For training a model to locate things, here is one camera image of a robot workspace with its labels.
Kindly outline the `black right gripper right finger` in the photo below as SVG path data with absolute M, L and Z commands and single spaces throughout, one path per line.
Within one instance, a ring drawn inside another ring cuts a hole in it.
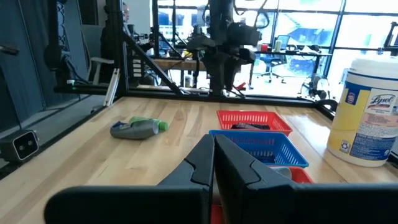
M 298 184 L 224 135 L 215 172 L 227 223 L 397 224 L 397 184 Z

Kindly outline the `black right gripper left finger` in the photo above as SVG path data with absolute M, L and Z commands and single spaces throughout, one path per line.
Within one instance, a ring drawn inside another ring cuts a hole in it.
M 157 185 L 82 185 L 57 192 L 46 223 L 209 223 L 215 142 L 204 135 Z

